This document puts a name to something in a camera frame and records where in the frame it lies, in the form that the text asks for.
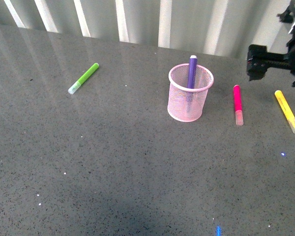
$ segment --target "pink mesh pen holder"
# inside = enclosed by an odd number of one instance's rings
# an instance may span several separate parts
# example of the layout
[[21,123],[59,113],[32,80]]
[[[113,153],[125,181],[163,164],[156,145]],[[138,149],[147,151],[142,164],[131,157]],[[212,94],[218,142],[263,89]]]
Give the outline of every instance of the pink mesh pen holder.
[[187,88],[189,64],[175,66],[169,72],[171,82],[168,99],[168,113],[176,120],[195,121],[202,115],[208,89],[213,85],[212,73],[197,65],[195,86]]

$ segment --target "white curtain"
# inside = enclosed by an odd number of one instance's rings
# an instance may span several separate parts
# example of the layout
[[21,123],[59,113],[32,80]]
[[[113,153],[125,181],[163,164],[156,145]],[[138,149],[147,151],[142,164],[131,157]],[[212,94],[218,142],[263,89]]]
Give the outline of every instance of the white curtain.
[[285,53],[290,0],[0,0],[0,24],[245,59]]

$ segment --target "gray countertop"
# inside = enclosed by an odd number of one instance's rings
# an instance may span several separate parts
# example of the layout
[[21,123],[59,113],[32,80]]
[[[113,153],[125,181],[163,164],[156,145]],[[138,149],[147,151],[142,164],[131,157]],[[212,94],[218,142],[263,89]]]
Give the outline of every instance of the gray countertop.
[[191,54],[0,26],[0,236],[295,235],[295,134],[274,97],[295,114],[295,78],[196,54],[215,80],[179,122],[168,72]]

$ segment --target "purple marker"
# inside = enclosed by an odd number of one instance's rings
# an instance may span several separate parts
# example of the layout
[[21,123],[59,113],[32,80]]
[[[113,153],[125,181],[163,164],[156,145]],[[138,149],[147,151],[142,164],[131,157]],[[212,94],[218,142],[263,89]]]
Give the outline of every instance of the purple marker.
[[197,56],[192,55],[189,59],[189,73],[188,73],[188,85],[189,89],[195,88],[196,70],[197,70]]

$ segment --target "green marker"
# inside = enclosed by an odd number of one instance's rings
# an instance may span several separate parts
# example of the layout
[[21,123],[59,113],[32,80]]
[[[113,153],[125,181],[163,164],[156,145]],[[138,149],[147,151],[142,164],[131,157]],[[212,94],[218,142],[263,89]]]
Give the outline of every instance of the green marker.
[[74,94],[76,90],[99,68],[99,64],[95,63],[88,69],[84,75],[82,75],[77,82],[74,83],[74,85],[69,88],[68,92],[69,94]]

